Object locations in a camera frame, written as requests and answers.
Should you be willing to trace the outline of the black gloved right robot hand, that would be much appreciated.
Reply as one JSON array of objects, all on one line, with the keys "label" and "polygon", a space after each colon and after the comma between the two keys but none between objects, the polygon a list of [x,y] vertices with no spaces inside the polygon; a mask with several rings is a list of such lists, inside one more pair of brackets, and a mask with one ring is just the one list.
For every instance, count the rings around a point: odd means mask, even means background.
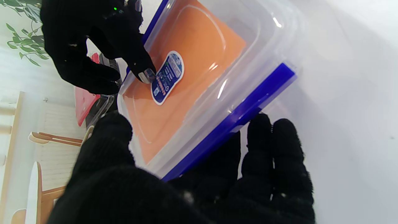
[{"label": "black gloved right robot hand", "polygon": [[106,58],[122,58],[139,81],[154,81],[156,69],[139,30],[140,0],[43,0],[40,17],[44,49],[64,81],[95,95],[119,92],[119,72],[93,62],[87,40]]}]

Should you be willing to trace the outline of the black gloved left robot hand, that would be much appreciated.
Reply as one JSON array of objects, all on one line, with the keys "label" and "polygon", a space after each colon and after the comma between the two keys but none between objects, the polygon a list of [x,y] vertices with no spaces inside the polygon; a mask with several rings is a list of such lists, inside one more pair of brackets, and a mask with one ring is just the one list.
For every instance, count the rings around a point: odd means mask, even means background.
[{"label": "black gloved left robot hand", "polygon": [[48,224],[314,224],[313,184],[297,130],[258,113],[241,136],[167,182],[135,165],[132,127],[108,113],[83,143]]}]

